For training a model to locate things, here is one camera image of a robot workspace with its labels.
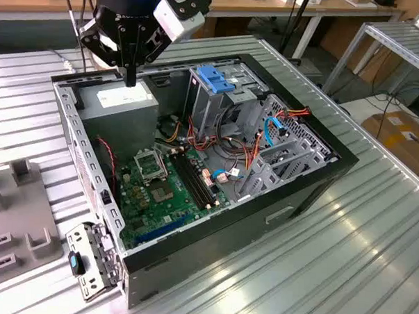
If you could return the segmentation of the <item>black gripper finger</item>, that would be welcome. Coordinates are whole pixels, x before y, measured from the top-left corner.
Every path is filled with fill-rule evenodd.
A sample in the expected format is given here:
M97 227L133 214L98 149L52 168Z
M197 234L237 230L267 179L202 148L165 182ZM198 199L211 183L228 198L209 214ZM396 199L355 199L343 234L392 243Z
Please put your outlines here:
M79 40L96 57L111 67L117 67L126 87L131 87L132 54L129 43L126 41L126 27L121 21L114 19L104 20L100 24L91 19L79 29ZM115 43L115 50L104 44L101 36L106 36Z
M155 61L170 44L171 39L161 26L147 32L147 27L138 25L136 41L131 60L130 86L136 85L137 68Z

